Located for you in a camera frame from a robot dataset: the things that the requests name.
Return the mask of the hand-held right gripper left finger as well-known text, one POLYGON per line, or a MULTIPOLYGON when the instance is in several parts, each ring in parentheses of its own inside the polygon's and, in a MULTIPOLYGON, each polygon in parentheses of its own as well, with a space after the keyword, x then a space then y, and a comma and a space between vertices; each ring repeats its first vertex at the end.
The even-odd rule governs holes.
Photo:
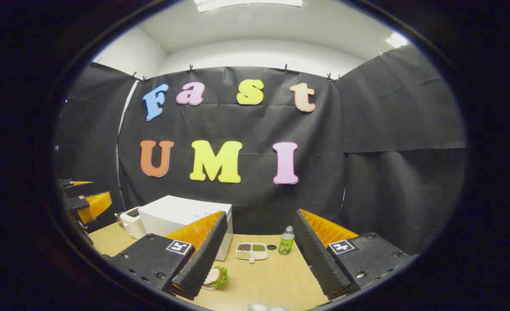
POLYGON ((217 211, 166 236, 148 233, 108 261, 143 287, 193 300, 227 228, 226 213, 217 211))

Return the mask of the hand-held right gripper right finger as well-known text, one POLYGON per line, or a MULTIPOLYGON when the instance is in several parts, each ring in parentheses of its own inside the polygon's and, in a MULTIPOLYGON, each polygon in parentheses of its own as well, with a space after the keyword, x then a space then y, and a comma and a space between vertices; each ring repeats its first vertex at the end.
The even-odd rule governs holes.
POLYGON ((303 209, 294 215, 294 234, 324 295, 331 300, 375 285, 416 258, 375 232, 358 235, 303 209))

